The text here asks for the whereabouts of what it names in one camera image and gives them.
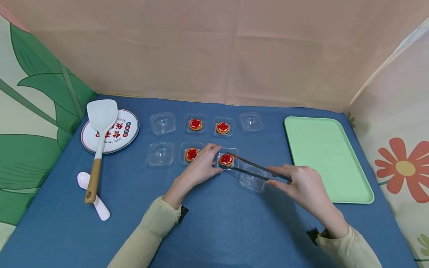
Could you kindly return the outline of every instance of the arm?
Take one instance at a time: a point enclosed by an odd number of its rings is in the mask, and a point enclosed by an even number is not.
[[[108,268],[146,268],[151,263],[162,239],[179,220],[180,207],[173,209],[158,197],[142,221],[113,257]]]
[[[292,178],[290,184],[275,180],[267,181],[267,184],[285,192],[325,226],[326,230],[316,242],[341,267],[381,267],[363,236],[347,224],[341,211],[333,205],[317,171],[310,167],[290,165],[268,168]]]
[[[125,241],[108,268],[147,268],[162,239],[181,216],[181,203],[196,185],[208,180],[221,168],[212,167],[220,146],[208,144],[195,160],[177,177],[163,197],[153,201],[130,237]]]

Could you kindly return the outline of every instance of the tongs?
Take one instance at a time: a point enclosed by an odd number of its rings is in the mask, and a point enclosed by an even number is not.
[[[233,156],[234,158],[240,159],[241,161],[243,161],[243,162],[245,162],[245,163],[247,163],[247,164],[249,164],[249,165],[251,165],[251,166],[254,166],[255,168],[259,168],[260,170],[263,170],[263,171],[265,171],[265,172],[268,172],[268,173],[270,173],[270,174],[271,174],[271,175],[273,175],[273,176],[277,176],[277,177],[282,178],[282,179],[285,179],[285,180],[287,180],[287,181],[292,181],[292,179],[291,179],[291,178],[289,178],[289,177],[287,177],[287,176],[284,176],[284,175],[282,175],[282,174],[278,174],[278,173],[276,173],[276,172],[273,172],[273,171],[271,171],[271,170],[269,170],[269,169],[267,169],[267,168],[264,168],[263,166],[260,166],[260,165],[257,165],[257,164],[255,164],[255,163],[252,163],[252,162],[250,162],[249,160],[246,160],[246,159],[244,159],[244,158],[242,158],[242,157],[239,157],[239,156],[237,156],[237,155],[235,155],[235,154],[232,154],[232,153],[229,153],[229,152],[228,152],[227,154],[229,154],[229,155]],[[261,176],[261,175],[259,175],[259,174],[252,173],[252,172],[247,171],[247,170],[244,170],[244,169],[239,169],[239,168],[236,168],[236,167],[234,167],[234,166],[225,166],[225,165],[222,165],[222,164],[219,164],[219,166],[220,166],[221,168],[223,168],[223,169],[235,170],[235,171],[238,171],[238,172],[241,172],[241,173],[245,173],[245,174],[248,174],[248,175],[250,175],[250,176],[257,177],[257,178],[260,178],[260,179],[263,179],[263,180],[266,180],[266,181],[267,181],[267,180],[271,180],[270,178],[267,178],[267,177]]]

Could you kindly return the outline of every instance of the spatula wooden handle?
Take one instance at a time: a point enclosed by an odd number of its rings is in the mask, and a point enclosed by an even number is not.
[[[94,159],[92,164],[91,176],[89,178],[88,189],[86,190],[86,195],[84,202],[86,204],[92,204],[95,201],[97,196],[97,187],[98,187],[98,177],[100,175],[101,167],[101,158]]]

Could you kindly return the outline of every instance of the tart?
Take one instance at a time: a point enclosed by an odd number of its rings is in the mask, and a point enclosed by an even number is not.
[[[189,148],[185,152],[185,158],[188,162],[192,162],[198,155],[199,150],[197,148]]]
[[[225,122],[220,122],[216,125],[216,131],[220,134],[227,134],[230,130],[230,126]]]
[[[234,163],[234,157],[230,154],[223,154],[219,158],[219,163],[224,166],[232,166]]]
[[[202,128],[202,121],[200,119],[196,119],[196,118],[191,119],[189,121],[189,127],[190,127],[190,129],[195,130],[195,131],[200,130]]]

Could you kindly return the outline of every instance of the sleeve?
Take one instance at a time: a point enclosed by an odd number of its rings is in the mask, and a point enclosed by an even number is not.
[[[342,268],[381,268],[374,251],[363,236],[349,226],[349,233],[343,238],[329,239],[325,230],[318,235],[317,244]]]
[[[171,231],[181,216],[181,206],[175,210],[158,197],[149,206],[141,223],[125,241],[108,268],[146,268],[151,263],[161,240]]]

